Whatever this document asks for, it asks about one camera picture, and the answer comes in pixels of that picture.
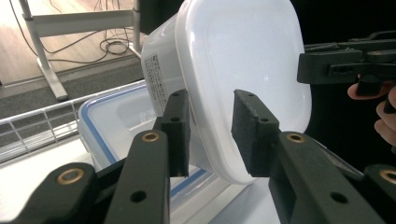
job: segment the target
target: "white metal frame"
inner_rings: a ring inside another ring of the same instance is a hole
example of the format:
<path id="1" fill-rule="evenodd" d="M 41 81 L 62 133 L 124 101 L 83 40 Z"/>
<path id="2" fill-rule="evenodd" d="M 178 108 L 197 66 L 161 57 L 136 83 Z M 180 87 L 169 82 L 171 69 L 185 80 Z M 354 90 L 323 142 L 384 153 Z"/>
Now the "white metal frame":
<path id="1" fill-rule="evenodd" d="M 89 31 L 134 27 L 131 51 L 140 58 L 140 3 L 134 0 L 132 10 L 83 12 L 60 15 L 33 16 L 27 0 L 20 0 L 23 18 L 38 55 L 38 65 L 58 101 L 65 101 L 68 94 L 50 66 L 40 37 L 70 35 Z"/>

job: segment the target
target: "screw hole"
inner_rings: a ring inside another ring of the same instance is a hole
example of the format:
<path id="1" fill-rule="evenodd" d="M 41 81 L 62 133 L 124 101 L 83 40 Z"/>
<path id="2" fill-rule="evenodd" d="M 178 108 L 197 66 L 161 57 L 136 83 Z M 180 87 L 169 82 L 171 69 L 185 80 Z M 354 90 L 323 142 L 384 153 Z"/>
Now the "screw hole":
<path id="1" fill-rule="evenodd" d="M 145 142 L 155 142 L 160 138 L 157 133 L 146 133 L 142 136 L 143 141 Z"/>
<path id="2" fill-rule="evenodd" d="M 295 134 L 291 135 L 290 138 L 293 139 L 293 140 L 296 140 L 296 141 L 300 141 L 301 140 L 301 137 L 299 135 L 295 135 Z"/>
<path id="3" fill-rule="evenodd" d="M 179 121 L 180 121 L 180 118 L 171 118 L 171 121 L 173 121 L 173 122 L 179 122 Z"/>
<path id="4" fill-rule="evenodd" d="M 290 133 L 286 136 L 286 138 L 288 138 L 290 141 L 295 142 L 295 143 L 305 142 L 305 139 L 296 133 Z"/>
<path id="5" fill-rule="evenodd" d="M 146 192 L 143 190 L 138 190 L 131 195 L 131 202 L 141 203 L 147 198 Z"/>
<path id="6" fill-rule="evenodd" d="M 333 200 L 335 200 L 338 203 L 347 203 L 347 197 L 344 196 L 341 193 L 337 193 L 337 192 L 332 192 L 330 194 L 330 196 L 332 197 Z"/>

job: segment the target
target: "container lid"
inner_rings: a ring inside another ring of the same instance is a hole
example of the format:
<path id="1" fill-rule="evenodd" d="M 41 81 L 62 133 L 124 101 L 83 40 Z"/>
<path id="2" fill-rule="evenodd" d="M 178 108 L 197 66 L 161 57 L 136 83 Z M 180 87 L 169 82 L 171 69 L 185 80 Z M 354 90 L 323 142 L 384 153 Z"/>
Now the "container lid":
<path id="1" fill-rule="evenodd" d="M 215 173 L 249 183 L 231 134 L 233 91 L 255 93 L 282 131 L 303 132 L 311 93 L 298 83 L 304 52 L 289 0 L 187 0 L 177 14 L 177 54 L 191 109 Z"/>

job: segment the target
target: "black tool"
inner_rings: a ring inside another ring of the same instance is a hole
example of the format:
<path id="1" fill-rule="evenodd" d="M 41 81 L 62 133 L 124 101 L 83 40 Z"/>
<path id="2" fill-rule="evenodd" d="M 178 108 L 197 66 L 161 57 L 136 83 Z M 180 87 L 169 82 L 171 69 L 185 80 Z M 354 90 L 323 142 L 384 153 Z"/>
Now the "black tool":
<path id="1" fill-rule="evenodd" d="M 359 82 L 357 94 L 375 96 L 384 81 L 396 80 L 396 31 L 373 33 L 343 43 L 304 46 L 297 80 L 306 84 Z M 396 113 L 389 100 L 385 113 Z"/>

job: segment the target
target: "wire shelf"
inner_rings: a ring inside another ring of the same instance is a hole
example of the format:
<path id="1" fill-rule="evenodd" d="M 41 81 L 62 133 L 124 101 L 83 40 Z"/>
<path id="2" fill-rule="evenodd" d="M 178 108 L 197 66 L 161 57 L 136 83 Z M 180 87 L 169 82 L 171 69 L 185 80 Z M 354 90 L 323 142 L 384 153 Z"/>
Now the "wire shelf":
<path id="1" fill-rule="evenodd" d="M 78 134 L 78 110 L 94 97 L 127 89 L 138 81 L 74 100 L 0 119 L 0 163 L 31 153 Z"/>

